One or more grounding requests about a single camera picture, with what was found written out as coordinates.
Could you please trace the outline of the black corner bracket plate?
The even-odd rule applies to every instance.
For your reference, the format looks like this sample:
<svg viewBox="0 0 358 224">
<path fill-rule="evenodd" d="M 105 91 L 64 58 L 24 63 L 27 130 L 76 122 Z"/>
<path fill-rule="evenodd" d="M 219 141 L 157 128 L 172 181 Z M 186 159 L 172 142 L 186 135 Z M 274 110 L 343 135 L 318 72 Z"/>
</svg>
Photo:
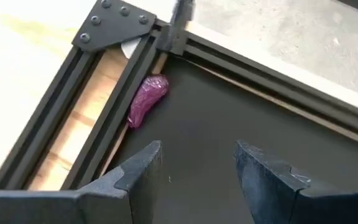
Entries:
<svg viewBox="0 0 358 224">
<path fill-rule="evenodd" d="M 122 0 L 97 0 L 72 44 L 85 52 L 148 34 L 157 16 Z"/>
</svg>

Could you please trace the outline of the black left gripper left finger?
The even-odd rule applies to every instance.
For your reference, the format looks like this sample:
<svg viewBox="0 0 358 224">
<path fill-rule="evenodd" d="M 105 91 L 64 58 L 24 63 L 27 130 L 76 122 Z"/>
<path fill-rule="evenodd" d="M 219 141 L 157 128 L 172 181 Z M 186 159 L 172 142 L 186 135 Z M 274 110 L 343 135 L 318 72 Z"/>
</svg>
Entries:
<svg viewBox="0 0 358 224">
<path fill-rule="evenodd" d="M 161 163 L 153 141 L 78 190 L 0 190 L 0 224 L 152 224 Z"/>
</svg>

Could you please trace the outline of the small magenta eggplant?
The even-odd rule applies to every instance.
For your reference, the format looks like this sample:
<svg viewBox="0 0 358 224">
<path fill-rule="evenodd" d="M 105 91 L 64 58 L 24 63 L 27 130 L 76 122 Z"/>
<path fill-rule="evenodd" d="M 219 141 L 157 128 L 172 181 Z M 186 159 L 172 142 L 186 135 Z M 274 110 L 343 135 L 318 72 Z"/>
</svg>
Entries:
<svg viewBox="0 0 358 224">
<path fill-rule="evenodd" d="M 138 128 L 148 113 L 169 89 L 169 82 L 165 75 L 151 75 L 141 83 L 130 105 L 127 122 L 131 128 Z"/>
</svg>

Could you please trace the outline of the black aluminium table frame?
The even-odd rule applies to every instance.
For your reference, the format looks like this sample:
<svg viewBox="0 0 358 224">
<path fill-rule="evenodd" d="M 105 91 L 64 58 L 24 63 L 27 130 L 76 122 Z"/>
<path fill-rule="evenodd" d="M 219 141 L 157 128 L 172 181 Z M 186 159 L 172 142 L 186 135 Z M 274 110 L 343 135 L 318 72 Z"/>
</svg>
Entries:
<svg viewBox="0 0 358 224">
<path fill-rule="evenodd" d="M 63 189 L 77 189 L 140 147 L 159 140 L 163 170 L 183 188 L 234 183 L 231 152 L 240 139 L 346 190 L 358 190 L 358 108 L 188 32 L 183 55 L 162 52 L 155 20 L 121 68 Z M 86 84 L 108 66 L 111 47 L 85 52 L 72 45 L 34 114 L 0 168 L 0 190 L 24 189 L 56 142 Z M 165 75 L 169 89 L 138 128 L 127 122 L 144 79 Z"/>
</svg>

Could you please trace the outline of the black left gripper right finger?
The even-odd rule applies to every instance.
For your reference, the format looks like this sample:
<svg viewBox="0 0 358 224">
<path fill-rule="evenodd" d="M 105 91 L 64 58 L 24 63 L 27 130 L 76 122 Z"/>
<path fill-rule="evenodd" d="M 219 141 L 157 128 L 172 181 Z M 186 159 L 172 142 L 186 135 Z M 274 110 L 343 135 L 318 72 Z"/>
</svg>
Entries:
<svg viewBox="0 0 358 224">
<path fill-rule="evenodd" d="M 244 141 L 236 143 L 234 157 L 255 224 L 358 224 L 358 192 L 312 180 Z"/>
</svg>

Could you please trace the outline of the black table clamp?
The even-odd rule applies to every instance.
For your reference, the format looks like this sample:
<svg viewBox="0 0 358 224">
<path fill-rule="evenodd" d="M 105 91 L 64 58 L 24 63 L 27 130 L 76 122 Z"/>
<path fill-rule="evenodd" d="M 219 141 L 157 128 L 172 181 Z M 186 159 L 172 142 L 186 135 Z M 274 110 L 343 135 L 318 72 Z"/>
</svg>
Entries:
<svg viewBox="0 0 358 224">
<path fill-rule="evenodd" d="M 183 55 L 188 32 L 186 26 L 193 19 L 195 0 L 177 0 L 170 22 L 162 26 L 157 49 L 162 52 Z"/>
</svg>

